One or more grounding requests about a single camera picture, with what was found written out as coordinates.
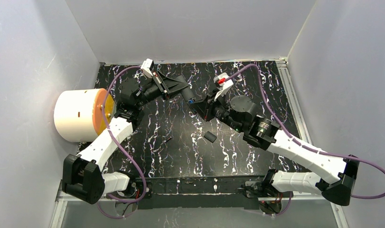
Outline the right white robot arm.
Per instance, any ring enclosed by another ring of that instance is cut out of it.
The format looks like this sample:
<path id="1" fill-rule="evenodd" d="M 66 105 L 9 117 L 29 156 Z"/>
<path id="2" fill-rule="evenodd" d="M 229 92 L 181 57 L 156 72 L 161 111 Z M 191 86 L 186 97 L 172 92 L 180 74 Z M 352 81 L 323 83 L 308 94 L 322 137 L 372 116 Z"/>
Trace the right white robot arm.
<path id="1" fill-rule="evenodd" d="M 198 101 L 190 99 L 188 104 L 205 121 L 216 118 L 243 133 L 243 140 L 249 145 L 281 155 L 309 170 L 283 172 L 270 169 L 260 183 L 244 187 L 248 198 L 260 191 L 297 191 L 321 195 L 340 206 L 349 205 L 359 166 L 354 157 L 340 158 L 312 152 L 308 143 L 288 136 L 278 123 L 260 116 L 260 107 L 249 97 L 239 95 L 227 102 L 217 92 L 214 90 Z"/>

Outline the black remote battery cover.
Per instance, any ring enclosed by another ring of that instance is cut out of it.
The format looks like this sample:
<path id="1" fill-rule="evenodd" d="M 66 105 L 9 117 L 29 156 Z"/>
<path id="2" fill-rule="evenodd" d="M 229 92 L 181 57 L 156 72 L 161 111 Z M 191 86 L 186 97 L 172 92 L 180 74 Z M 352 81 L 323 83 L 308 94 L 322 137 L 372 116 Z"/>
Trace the black remote battery cover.
<path id="1" fill-rule="evenodd" d="M 207 131 L 207 132 L 204 134 L 204 138 L 207 139 L 209 142 L 214 143 L 215 140 L 217 139 L 217 136 L 214 135 L 213 133 Z"/>

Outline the black remote control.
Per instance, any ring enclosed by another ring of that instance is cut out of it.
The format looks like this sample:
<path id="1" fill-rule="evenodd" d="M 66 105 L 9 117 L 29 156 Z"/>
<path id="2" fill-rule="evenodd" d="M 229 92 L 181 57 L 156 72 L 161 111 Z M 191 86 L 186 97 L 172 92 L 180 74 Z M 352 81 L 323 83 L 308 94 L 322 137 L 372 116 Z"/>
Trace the black remote control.
<path id="1" fill-rule="evenodd" d="M 186 85 L 186 86 L 189 86 L 189 84 L 187 83 L 187 81 L 185 80 L 185 78 L 183 76 L 178 76 L 176 77 L 176 79 L 182 84 L 182 85 Z M 194 92 L 192 91 L 191 88 L 189 89 L 185 89 L 181 95 L 183 96 L 184 100 L 187 102 L 187 105 L 190 106 L 191 104 L 188 103 L 188 100 L 189 99 L 193 99 L 194 101 L 196 101 L 196 97 L 195 97 L 195 94 Z"/>

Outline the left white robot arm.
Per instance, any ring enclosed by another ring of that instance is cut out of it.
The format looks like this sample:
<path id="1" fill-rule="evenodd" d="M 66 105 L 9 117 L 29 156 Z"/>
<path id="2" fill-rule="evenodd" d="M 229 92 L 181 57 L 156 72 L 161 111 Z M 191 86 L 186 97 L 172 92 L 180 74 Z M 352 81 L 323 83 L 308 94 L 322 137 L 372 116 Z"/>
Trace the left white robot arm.
<path id="1" fill-rule="evenodd" d="M 127 173 L 102 174 L 104 164 L 140 124 L 144 115 L 143 105 L 158 97 L 168 99 L 178 94 L 182 94 L 186 101 L 192 94 L 183 76 L 173 79 L 157 72 L 144 87 L 140 87 L 134 78 L 124 80 L 118 109 L 108 127 L 84 150 L 65 158 L 62 191 L 89 204 L 95 204 L 102 196 L 116 191 L 136 193 Z"/>

